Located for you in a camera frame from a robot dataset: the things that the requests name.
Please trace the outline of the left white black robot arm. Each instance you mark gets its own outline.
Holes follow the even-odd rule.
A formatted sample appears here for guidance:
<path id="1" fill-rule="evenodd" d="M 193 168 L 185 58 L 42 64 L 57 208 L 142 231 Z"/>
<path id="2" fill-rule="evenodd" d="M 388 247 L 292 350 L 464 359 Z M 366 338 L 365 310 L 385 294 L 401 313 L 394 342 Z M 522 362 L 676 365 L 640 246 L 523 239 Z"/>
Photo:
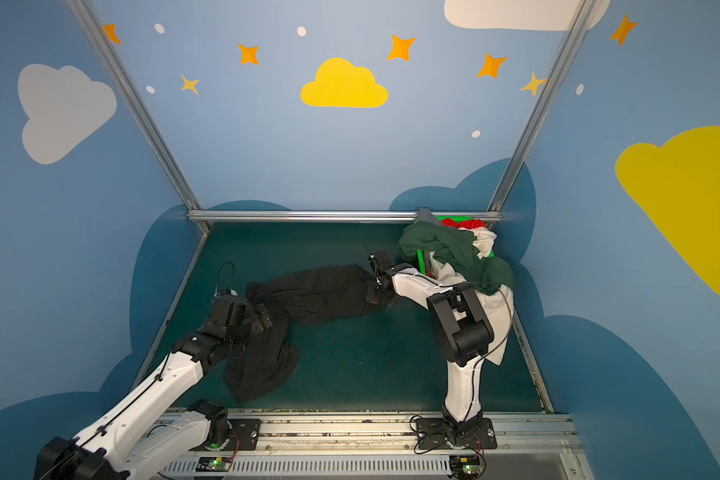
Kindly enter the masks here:
<path id="1" fill-rule="evenodd" d="M 205 322 L 176 341 L 124 399 L 74 437 L 55 437 L 40 450 L 35 478 L 150 479 L 192 449 L 223 449 L 233 437 L 228 411 L 207 401 L 148 431 L 176 399 L 272 325 L 263 305 L 231 291 L 217 295 Z"/>

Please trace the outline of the black t shirt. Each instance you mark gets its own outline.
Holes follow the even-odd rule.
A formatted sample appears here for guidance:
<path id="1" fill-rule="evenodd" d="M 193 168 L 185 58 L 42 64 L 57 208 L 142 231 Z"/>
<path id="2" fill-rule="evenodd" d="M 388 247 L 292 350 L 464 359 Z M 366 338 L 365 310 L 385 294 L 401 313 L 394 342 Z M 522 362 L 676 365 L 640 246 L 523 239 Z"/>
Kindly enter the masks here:
<path id="1" fill-rule="evenodd" d="M 263 329 L 232 350 L 223 372 L 228 391 L 241 404 L 277 389 L 296 369 L 301 351 L 287 340 L 291 326 L 362 317 L 397 301 L 394 291 L 353 264 L 251 282 L 246 287 L 246 298 Z"/>

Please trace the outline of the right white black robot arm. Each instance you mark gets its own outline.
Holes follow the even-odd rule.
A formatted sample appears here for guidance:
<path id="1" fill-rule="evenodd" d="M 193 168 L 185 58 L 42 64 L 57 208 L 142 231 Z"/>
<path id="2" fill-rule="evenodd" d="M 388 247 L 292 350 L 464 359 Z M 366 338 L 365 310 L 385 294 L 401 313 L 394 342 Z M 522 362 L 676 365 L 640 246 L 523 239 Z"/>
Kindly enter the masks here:
<path id="1" fill-rule="evenodd" d="M 378 299 L 406 298 L 428 311 L 435 343 L 447 363 L 444 436 L 453 446 L 468 446 L 484 426 L 480 374 L 495 339 L 476 290 L 464 282 L 446 285 L 409 264 L 395 265 L 383 250 L 368 261 Z"/>

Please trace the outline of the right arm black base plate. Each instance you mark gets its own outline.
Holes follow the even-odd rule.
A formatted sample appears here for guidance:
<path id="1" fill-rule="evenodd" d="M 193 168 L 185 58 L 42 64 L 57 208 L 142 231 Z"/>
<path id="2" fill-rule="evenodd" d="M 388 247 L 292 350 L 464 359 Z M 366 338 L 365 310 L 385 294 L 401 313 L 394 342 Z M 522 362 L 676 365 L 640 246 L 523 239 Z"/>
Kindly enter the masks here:
<path id="1" fill-rule="evenodd" d="M 414 450 L 427 453 L 434 450 L 494 450 L 498 448 L 493 424 L 488 418 L 474 417 L 457 424 L 441 417 L 415 415 L 409 427 L 416 437 Z"/>

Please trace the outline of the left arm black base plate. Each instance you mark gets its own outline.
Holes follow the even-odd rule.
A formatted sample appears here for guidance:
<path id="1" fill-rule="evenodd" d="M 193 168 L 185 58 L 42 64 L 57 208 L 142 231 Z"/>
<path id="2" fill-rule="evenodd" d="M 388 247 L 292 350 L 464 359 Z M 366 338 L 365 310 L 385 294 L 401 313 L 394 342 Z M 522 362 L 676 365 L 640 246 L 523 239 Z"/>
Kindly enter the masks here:
<path id="1" fill-rule="evenodd" d="M 226 427 L 213 427 L 209 439 L 193 448 L 193 451 L 222 453 L 254 451 L 257 448 L 260 429 L 261 420 L 258 418 L 228 418 Z"/>

